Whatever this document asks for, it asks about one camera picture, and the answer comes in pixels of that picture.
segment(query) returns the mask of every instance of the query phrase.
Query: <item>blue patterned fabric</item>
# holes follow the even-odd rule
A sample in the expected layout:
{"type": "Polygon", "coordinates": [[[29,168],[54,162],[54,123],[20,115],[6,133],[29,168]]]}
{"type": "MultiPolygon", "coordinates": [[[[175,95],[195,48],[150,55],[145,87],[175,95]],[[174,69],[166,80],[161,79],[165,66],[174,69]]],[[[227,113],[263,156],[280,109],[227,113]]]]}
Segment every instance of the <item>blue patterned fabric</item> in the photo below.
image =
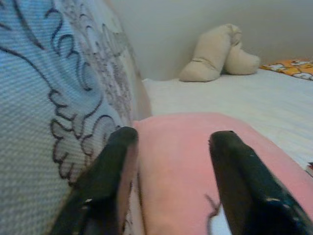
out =
{"type": "Polygon", "coordinates": [[[46,232],[62,201],[133,119],[132,52],[87,0],[0,0],[0,234],[46,232]]]}

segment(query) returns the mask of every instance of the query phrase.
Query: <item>mattress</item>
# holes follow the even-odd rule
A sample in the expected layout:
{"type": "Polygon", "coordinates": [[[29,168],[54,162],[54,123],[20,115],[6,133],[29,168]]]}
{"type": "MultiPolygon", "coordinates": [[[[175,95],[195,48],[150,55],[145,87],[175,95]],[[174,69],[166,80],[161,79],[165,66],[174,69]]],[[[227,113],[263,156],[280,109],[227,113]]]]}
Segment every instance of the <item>mattress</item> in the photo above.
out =
{"type": "Polygon", "coordinates": [[[249,123],[302,168],[313,162],[313,82],[258,70],[208,83],[144,80],[152,114],[218,112],[249,123]]]}

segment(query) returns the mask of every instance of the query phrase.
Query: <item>white wall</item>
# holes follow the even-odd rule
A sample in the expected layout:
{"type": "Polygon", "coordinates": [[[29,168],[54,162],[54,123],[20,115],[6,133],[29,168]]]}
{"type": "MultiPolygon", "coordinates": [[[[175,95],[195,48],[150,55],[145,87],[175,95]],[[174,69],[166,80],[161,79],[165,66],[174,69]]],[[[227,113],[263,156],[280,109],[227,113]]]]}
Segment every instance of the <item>white wall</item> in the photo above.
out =
{"type": "Polygon", "coordinates": [[[197,37],[220,24],[243,31],[244,49],[263,62],[313,56],[313,0],[111,0],[143,78],[173,78],[197,37]]]}

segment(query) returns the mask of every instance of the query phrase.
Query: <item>yellow cartoon print blanket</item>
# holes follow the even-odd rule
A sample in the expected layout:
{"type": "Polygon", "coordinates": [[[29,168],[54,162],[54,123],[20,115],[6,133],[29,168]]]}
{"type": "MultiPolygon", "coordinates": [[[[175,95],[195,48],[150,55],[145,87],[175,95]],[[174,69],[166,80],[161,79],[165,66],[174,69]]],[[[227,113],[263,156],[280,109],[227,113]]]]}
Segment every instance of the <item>yellow cartoon print blanket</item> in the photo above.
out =
{"type": "Polygon", "coordinates": [[[313,81],[313,60],[282,60],[260,68],[313,81]]]}

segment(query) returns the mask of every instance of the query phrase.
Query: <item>pink blanket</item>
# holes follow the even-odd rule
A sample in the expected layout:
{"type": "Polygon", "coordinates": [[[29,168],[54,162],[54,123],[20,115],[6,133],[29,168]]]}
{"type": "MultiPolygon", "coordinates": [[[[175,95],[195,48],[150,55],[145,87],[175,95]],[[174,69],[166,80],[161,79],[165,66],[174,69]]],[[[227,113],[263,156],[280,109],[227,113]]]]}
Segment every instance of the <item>pink blanket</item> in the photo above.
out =
{"type": "Polygon", "coordinates": [[[216,113],[175,114],[136,122],[147,235],[210,234],[219,194],[208,150],[213,132],[233,130],[294,195],[313,220],[313,180],[249,125],[216,113]]]}

